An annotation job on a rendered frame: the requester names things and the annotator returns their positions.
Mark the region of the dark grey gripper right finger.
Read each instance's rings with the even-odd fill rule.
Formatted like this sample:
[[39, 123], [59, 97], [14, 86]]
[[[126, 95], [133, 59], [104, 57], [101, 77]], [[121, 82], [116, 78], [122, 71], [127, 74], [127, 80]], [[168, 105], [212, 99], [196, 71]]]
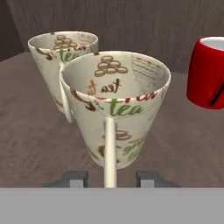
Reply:
[[163, 178], [158, 171], [137, 171], [136, 186], [140, 188], [179, 187]]

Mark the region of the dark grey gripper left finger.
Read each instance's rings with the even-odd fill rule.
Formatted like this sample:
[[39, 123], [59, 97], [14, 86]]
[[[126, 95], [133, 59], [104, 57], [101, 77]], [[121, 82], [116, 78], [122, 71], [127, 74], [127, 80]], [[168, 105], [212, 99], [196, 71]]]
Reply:
[[49, 188], [85, 188], [88, 187], [87, 171], [65, 171], [57, 180], [45, 184]]

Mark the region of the white printed tea mug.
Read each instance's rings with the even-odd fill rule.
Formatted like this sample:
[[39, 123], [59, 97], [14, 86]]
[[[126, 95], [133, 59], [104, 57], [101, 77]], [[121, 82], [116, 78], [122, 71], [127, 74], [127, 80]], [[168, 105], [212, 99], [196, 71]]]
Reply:
[[163, 62], [137, 52], [89, 53], [61, 67], [66, 119], [104, 168], [106, 188], [117, 187], [117, 171], [137, 159], [171, 80]]
[[84, 31], [54, 31], [30, 38], [27, 45], [58, 110], [65, 113], [60, 92], [60, 69], [81, 55], [97, 53], [98, 37]]

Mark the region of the red mug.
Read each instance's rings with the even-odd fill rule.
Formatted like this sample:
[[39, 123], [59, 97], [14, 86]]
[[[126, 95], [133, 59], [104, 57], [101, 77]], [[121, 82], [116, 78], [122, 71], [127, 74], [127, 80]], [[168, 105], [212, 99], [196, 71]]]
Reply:
[[224, 37], [204, 37], [195, 43], [186, 96], [204, 109], [224, 109]]

